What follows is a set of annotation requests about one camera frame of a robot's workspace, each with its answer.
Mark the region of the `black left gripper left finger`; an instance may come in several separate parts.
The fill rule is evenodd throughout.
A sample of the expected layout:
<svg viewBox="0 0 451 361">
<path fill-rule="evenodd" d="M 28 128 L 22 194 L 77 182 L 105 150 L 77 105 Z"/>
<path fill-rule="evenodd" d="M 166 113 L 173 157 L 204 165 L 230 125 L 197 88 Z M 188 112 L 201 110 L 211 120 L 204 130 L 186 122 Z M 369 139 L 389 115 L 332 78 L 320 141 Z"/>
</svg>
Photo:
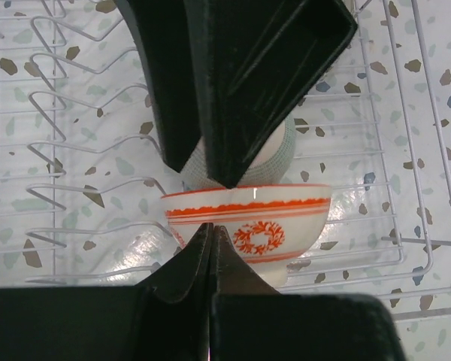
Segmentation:
<svg viewBox="0 0 451 361">
<path fill-rule="evenodd" d="M 213 225 L 134 286 L 0 289 L 0 360 L 205 360 Z"/>
</svg>

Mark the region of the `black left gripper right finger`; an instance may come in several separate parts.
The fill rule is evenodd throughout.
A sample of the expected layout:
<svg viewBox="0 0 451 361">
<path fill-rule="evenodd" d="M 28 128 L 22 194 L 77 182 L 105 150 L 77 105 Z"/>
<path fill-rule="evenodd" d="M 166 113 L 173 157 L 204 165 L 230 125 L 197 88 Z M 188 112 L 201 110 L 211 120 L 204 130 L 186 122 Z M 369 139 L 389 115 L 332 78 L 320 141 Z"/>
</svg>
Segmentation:
<svg viewBox="0 0 451 361">
<path fill-rule="evenodd" d="M 404 360 L 391 314 L 373 296 L 283 295 L 214 229 L 210 274 L 212 360 Z"/>
</svg>

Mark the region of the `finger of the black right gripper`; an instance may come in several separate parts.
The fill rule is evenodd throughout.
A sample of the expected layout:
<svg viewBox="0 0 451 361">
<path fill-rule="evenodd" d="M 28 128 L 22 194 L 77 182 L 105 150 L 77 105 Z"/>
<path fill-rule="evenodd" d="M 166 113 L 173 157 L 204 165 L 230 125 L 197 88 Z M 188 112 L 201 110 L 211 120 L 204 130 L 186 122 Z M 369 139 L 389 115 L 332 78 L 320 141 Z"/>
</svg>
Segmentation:
<svg viewBox="0 0 451 361">
<path fill-rule="evenodd" d="M 358 28 L 341 1 L 184 4 L 207 172 L 236 187 Z"/>
<path fill-rule="evenodd" d="M 162 160 L 181 172 L 201 137 L 184 3 L 117 0 L 115 4 L 140 56 Z"/>
</svg>

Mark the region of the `orange floral pattern bowl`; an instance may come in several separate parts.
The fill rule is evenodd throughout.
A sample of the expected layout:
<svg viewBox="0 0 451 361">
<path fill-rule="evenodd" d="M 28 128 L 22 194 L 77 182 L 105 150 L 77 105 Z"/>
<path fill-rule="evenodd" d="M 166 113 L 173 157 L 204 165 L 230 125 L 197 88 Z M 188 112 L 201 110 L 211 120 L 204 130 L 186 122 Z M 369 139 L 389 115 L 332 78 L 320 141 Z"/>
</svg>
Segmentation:
<svg viewBox="0 0 451 361">
<path fill-rule="evenodd" d="M 248 266 L 271 286 L 281 287 L 288 264 L 320 237 L 331 195 L 325 184 L 270 184 L 170 193 L 161 201 L 180 246 L 203 223 L 223 226 Z"/>
</svg>

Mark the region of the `pale green bowl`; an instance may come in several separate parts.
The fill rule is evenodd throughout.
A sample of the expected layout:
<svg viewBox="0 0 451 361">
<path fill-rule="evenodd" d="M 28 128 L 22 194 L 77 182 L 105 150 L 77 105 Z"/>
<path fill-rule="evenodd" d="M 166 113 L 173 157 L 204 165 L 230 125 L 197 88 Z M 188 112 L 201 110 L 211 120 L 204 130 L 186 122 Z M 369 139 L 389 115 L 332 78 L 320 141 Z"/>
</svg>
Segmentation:
<svg viewBox="0 0 451 361">
<path fill-rule="evenodd" d="M 277 184 L 288 170 L 295 152 L 295 122 L 292 115 L 274 130 L 268 138 L 238 186 Z M 223 188 L 207 175 L 203 138 L 199 140 L 180 173 L 188 190 Z"/>
</svg>

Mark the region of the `white wire dish rack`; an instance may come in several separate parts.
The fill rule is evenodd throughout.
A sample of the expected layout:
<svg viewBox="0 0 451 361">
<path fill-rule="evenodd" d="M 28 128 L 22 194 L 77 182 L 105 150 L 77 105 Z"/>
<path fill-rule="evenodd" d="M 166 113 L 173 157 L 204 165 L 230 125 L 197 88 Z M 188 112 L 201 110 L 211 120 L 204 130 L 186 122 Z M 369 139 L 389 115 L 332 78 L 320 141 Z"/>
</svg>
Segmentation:
<svg viewBox="0 0 451 361">
<path fill-rule="evenodd" d="M 451 4 L 356 1 L 350 46 L 292 111 L 281 181 L 333 187 L 287 292 L 451 319 Z M 134 284 L 177 242 L 140 56 L 112 1 L 0 1 L 0 287 Z"/>
</svg>

